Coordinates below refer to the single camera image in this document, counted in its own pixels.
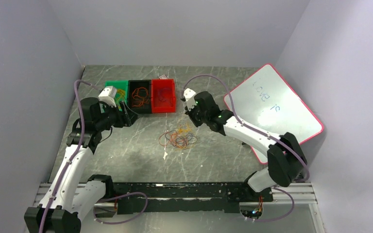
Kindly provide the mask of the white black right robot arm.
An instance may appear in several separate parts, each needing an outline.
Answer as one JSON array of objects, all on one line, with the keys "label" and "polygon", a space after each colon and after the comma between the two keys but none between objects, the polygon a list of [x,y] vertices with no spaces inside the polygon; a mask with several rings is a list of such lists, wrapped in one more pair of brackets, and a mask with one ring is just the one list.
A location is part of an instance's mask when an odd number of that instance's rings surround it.
[{"label": "white black right robot arm", "polygon": [[240,140],[267,156],[267,167],[245,181],[242,193],[246,200],[256,200],[261,191],[275,185],[288,187],[307,165],[295,135],[279,135],[246,123],[232,111],[221,110],[207,91],[196,93],[187,88],[181,100],[186,103],[185,114],[196,127],[205,124],[211,131]]}]

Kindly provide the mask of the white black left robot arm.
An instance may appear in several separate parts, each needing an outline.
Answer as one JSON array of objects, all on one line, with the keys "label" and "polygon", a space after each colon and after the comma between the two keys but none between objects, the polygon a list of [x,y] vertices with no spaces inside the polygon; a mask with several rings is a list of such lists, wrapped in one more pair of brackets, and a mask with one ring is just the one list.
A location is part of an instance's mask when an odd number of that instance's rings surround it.
[{"label": "white black left robot arm", "polygon": [[119,106],[106,98],[84,98],[78,103],[79,119],[73,124],[61,166],[37,207],[29,207],[24,220],[31,233],[78,233],[82,221],[101,200],[115,195],[109,175],[92,175],[77,192],[88,159],[102,140],[102,132],[132,126],[138,114],[125,102]]}]

